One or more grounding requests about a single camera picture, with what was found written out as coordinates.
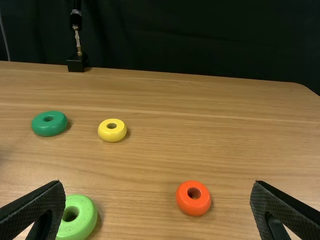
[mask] wooden table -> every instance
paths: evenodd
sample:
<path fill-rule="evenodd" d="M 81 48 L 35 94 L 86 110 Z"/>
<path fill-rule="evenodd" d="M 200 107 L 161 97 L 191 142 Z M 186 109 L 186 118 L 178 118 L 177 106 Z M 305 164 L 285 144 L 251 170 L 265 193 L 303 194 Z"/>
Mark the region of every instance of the wooden table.
<path fill-rule="evenodd" d="M 39 137 L 31 120 L 65 113 L 70 129 Z M 0 63 L 0 205 L 59 179 L 99 219 L 90 239 L 257 240 L 255 180 L 320 209 L 320 99 L 287 82 Z M 99 139 L 108 118 L 129 133 Z M 213 208 L 177 208 L 180 183 L 197 180 Z"/>

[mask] black curtain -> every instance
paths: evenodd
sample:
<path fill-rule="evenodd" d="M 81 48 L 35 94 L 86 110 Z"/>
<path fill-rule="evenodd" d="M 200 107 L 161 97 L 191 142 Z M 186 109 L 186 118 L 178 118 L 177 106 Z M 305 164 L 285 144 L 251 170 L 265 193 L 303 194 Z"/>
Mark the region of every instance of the black curtain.
<path fill-rule="evenodd" d="M 76 52 L 72 6 L 0 0 L 11 60 L 66 64 Z M 296 82 L 320 93 L 317 0 L 83 0 L 82 16 L 93 67 Z"/>

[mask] cable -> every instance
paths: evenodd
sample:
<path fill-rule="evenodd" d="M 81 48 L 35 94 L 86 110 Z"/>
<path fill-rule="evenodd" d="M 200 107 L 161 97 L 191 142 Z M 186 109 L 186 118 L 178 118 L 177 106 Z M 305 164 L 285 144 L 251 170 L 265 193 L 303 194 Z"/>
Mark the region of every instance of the cable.
<path fill-rule="evenodd" d="M 1 26 L 1 32 L 2 32 L 2 36 L 3 36 L 4 45 L 5 45 L 6 55 L 8 57 L 8 62 L 10 62 L 11 61 L 10 52 L 9 52 L 4 23 L 2 21 L 1 9 L 0 9 L 0 26 Z"/>

